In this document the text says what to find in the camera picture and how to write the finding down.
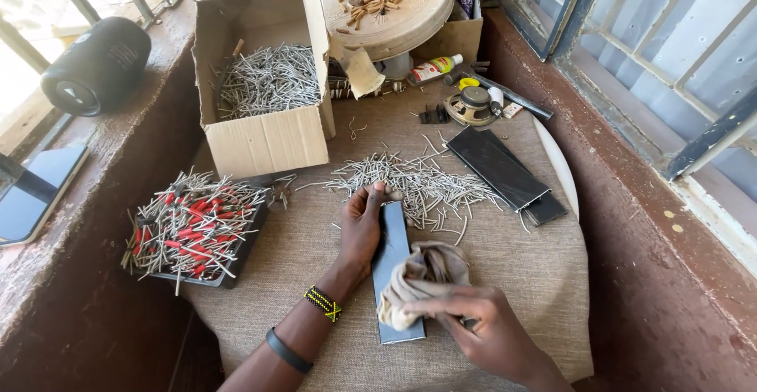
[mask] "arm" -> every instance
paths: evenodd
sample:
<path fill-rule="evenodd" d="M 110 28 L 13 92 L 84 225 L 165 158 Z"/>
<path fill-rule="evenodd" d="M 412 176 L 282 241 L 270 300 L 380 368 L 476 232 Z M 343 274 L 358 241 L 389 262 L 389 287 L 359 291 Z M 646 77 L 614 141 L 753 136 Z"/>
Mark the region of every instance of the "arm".
<path fill-rule="evenodd" d="M 384 201 L 390 200 L 384 191 L 381 182 L 363 187 L 353 194 L 342 210 L 339 256 L 316 283 L 316 287 L 336 303 L 349 300 L 355 287 L 370 272 L 370 262 L 381 233 L 379 209 Z M 308 300 L 300 299 L 276 326 L 276 336 L 300 358 L 312 362 L 334 324 Z M 279 358 L 263 341 L 226 379 L 219 392 L 294 392 L 303 379 L 303 374 Z"/>
<path fill-rule="evenodd" d="M 452 334 L 468 361 L 531 392 L 572 392 L 555 362 L 539 349 L 518 321 L 502 290 L 456 287 L 445 299 L 406 303 L 407 311 L 427 312 Z M 453 315 L 478 320 L 466 329 Z"/>

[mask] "person's left hand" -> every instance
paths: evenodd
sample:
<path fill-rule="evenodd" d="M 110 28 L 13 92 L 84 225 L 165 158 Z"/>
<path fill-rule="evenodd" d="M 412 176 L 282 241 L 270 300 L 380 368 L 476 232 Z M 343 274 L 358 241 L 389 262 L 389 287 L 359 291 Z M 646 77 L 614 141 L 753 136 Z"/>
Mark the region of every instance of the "person's left hand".
<path fill-rule="evenodd" d="M 402 193 L 392 192 L 391 187 L 376 182 L 357 190 L 342 208 L 341 251 L 337 259 L 355 266 L 359 281 L 368 276 L 373 253 L 379 245 L 381 204 L 401 199 Z"/>

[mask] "window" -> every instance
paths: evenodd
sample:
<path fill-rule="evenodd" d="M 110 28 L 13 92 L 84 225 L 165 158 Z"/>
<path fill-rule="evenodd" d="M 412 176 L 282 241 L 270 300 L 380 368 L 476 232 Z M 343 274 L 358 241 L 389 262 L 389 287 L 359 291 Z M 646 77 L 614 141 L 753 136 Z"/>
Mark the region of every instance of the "window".
<path fill-rule="evenodd" d="M 500 4 L 757 273 L 757 0 Z"/>
<path fill-rule="evenodd" d="M 34 109 L 24 100 L 39 88 L 39 75 L 82 32 L 100 18 L 118 15 L 132 19 L 146 28 L 156 17 L 179 0 L 0 0 L 0 92 L 5 97 L 0 101 L 0 149 L 5 155 L 20 161 L 24 151 L 17 153 L 16 141 L 3 140 L 17 130 L 18 118 L 33 117 L 21 112 Z M 50 110 L 49 116 L 61 117 L 62 112 Z M 42 121 L 42 126 L 33 131 L 44 135 L 52 120 Z"/>

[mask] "hand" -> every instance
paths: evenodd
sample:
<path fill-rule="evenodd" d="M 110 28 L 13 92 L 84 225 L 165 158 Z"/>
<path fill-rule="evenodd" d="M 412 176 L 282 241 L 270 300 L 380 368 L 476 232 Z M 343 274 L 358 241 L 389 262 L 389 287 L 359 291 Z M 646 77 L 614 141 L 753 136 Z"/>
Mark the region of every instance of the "hand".
<path fill-rule="evenodd" d="M 341 251 L 337 262 L 356 267 L 358 282 L 368 276 L 373 253 L 379 245 L 381 204 L 401 199 L 401 193 L 392 192 L 392 187 L 383 182 L 376 182 L 357 190 L 342 209 Z"/>
<path fill-rule="evenodd" d="M 406 311 L 427 312 L 457 341 L 468 361 L 478 368 L 538 390 L 572 390 L 552 358 L 525 332 L 502 290 L 455 287 L 444 299 L 406 303 Z M 458 318 L 477 319 L 472 331 Z"/>

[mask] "bottle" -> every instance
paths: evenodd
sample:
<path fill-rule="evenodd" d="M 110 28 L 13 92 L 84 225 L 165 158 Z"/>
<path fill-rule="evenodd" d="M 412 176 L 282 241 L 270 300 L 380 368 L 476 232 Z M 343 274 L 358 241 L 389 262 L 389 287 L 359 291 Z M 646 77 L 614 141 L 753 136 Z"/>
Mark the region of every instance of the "bottle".
<path fill-rule="evenodd" d="M 462 55 L 459 53 L 451 58 L 442 56 L 418 65 L 410 70 L 407 75 L 407 82 L 412 86 L 420 86 L 432 80 L 444 77 L 452 71 L 452 68 L 462 64 Z"/>

